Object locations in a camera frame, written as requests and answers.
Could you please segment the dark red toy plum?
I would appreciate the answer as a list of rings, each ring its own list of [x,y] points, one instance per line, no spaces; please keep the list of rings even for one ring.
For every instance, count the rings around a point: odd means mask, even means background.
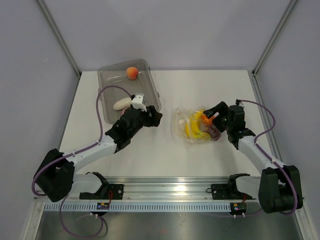
[[[212,141],[217,141],[221,137],[220,131],[215,126],[210,126],[208,128],[208,134],[210,135]]]

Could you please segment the white toy food piece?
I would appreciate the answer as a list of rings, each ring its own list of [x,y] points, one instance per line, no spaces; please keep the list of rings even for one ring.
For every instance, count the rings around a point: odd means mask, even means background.
[[[124,109],[127,109],[131,106],[131,103],[132,103],[132,99],[130,97],[125,97],[125,98],[122,98],[118,101],[116,101],[114,104],[113,104],[113,109],[115,111],[122,111]]]

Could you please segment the clear zip top bag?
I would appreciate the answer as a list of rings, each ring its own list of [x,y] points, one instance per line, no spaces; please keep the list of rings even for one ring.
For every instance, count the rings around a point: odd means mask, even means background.
[[[213,124],[215,115],[207,117],[205,108],[176,107],[173,113],[172,130],[177,137],[191,144],[217,141],[220,131]]]

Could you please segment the yellow white-dotted toy food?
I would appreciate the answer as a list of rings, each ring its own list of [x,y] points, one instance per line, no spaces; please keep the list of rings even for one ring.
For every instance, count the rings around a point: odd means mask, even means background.
[[[201,108],[198,111],[192,111],[187,118],[187,123],[185,124],[185,133],[191,141],[211,140],[211,136],[200,128],[202,123],[201,116],[203,115],[204,110],[204,108]]]

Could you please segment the orange pink toy peach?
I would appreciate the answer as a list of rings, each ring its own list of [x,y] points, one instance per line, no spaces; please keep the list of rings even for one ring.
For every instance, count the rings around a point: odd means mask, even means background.
[[[133,66],[128,67],[125,72],[126,72],[126,76],[130,80],[135,80],[139,75],[139,70]]]

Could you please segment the orange toy fruit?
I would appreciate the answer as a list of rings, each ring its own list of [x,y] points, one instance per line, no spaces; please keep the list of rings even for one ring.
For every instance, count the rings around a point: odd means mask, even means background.
[[[213,120],[214,120],[215,116],[211,116],[211,117],[207,117],[205,114],[203,114],[201,116],[201,122],[204,124],[204,125],[211,125],[213,123]]]

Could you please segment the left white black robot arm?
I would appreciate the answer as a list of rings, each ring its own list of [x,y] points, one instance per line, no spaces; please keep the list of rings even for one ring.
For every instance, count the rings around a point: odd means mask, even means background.
[[[146,110],[130,107],[108,131],[88,146],[70,152],[60,152],[56,148],[50,150],[33,177],[33,194],[48,197],[54,203],[69,194],[79,194],[81,200],[110,200],[113,188],[105,177],[95,171],[77,172],[123,150],[141,128],[158,127],[162,117],[153,105],[147,106]]]

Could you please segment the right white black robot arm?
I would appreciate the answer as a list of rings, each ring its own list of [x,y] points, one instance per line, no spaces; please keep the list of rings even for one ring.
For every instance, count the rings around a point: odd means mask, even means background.
[[[241,195],[257,199],[262,210],[267,213],[294,214],[303,207],[300,172],[294,165],[286,165],[259,143],[259,136],[246,127],[245,110],[236,100],[228,106],[220,102],[203,113],[212,119],[220,133],[226,132],[228,141],[244,154],[260,173],[255,179],[247,173],[230,175],[226,190],[230,197]]]

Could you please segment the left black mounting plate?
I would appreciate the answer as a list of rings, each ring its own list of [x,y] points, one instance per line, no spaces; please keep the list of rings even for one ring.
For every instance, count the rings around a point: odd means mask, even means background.
[[[80,200],[122,200],[124,195],[124,185],[123,184],[113,184],[102,185],[97,192],[81,192],[79,194]]]

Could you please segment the black mounting plate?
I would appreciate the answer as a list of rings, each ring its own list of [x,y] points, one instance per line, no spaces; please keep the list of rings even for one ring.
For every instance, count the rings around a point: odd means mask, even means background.
[[[97,192],[81,192],[79,194],[80,200],[122,200],[124,195],[124,185],[123,184],[113,184],[102,185]]]
[[[214,200],[243,200],[244,194],[235,187],[226,183],[217,183],[210,186],[212,198]]]

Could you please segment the small circuit board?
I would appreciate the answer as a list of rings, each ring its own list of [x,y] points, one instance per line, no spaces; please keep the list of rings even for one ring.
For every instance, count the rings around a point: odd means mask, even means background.
[[[110,204],[107,202],[98,202],[96,208],[99,210],[109,210]]]
[[[232,205],[232,209],[234,211],[246,212],[247,211],[247,204],[245,202],[243,202],[243,203],[234,203]]]

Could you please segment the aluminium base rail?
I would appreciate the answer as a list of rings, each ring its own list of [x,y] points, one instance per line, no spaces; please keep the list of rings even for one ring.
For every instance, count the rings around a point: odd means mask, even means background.
[[[123,184],[124,185],[124,191],[123,191],[123,197],[124,194],[128,192],[129,185],[130,184],[138,184],[138,192],[142,192],[144,194],[160,194],[163,195],[165,193],[171,194],[172,196],[179,196],[179,195],[190,195],[195,190],[195,182],[189,180],[189,179],[182,179],[182,180],[175,180],[173,182],[165,181],[165,182],[159,182],[155,179],[143,179],[142,181],[138,181],[137,179],[131,180],[128,183],[123,182],[114,182],[114,181],[108,181],[110,184]],[[228,180],[226,182],[209,182],[206,184],[206,189],[204,191],[208,194],[211,194],[212,197],[212,191],[211,191],[211,185],[212,184],[227,184]],[[243,195],[243,199],[252,200],[255,198],[252,198],[248,195]]]

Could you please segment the right aluminium frame post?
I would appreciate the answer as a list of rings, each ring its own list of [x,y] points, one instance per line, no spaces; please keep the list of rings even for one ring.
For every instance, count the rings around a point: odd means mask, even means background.
[[[269,38],[261,56],[258,59],[258,62],[256,63],[255,67],[252,70],[252,75],[256,77],[258,75],[258,72],[262,68],[265,60],[267,59],[268,55],[270,54],[273,46],[275,45],[279,35],[281,34],[283,28],[285,27],[290,15],[292,14],[294,8],[296,7],[299,0],[290,0],[288,5],[285,8],[285,11],[283,12],[279,22],[277,23],[274,31],[272,32],[271,37]]]

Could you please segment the aluminium frame post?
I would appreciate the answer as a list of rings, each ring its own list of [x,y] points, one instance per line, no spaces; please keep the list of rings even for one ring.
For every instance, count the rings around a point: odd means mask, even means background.
[[[62,49],[67,61],[70,63],[75,75],[78,79],[80,79],[82,71],[80,70],[78,64],[76,63],[68,45],[66,44],[57,24],[56,21],[53,18],[53,15],[50,12],[50,9],[48,8],[45,0],[36,0],[35,1],[37,5],[39,6],[45,20],[47,21],[51,31],[53,32],[53,35],[55,36],[60,48]]]
[[[296,7],[299,0],[290,0],[288,5],[285,8],[285,11],[283,12],[279,22],[277,23],[274,31],[272,32],[271,37],[269,38],[261,56],[258,59],[258,62],[256,63],[255,67],[252,70],[252,75],[256,77],[258,75],[258,72],[262,68],[265,60],[267,59],[268,55],[270,54],[273,46],[275,45],[279,35],[281,34],[283,28],[285,27],[290,15],[292,14],[294,8]]]

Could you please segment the left aluminium frame post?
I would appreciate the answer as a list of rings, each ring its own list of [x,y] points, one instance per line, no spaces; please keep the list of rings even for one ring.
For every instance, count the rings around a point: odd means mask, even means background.
[[[47,21],[51,31],[53,32],[53,35],[55,36],[60,48],[62,49],[67,61],[70,63],[75,75],[78,79],[80,79],[82,71],[80,70],[78,64],[76,63],[68,45],[66,44],[57,24],[56,21],[53,18],[53,15],[50,12],[50,9],[48,8],[45,0],[36,0],[35,1],[37,5],[39,6],[45,20]]]

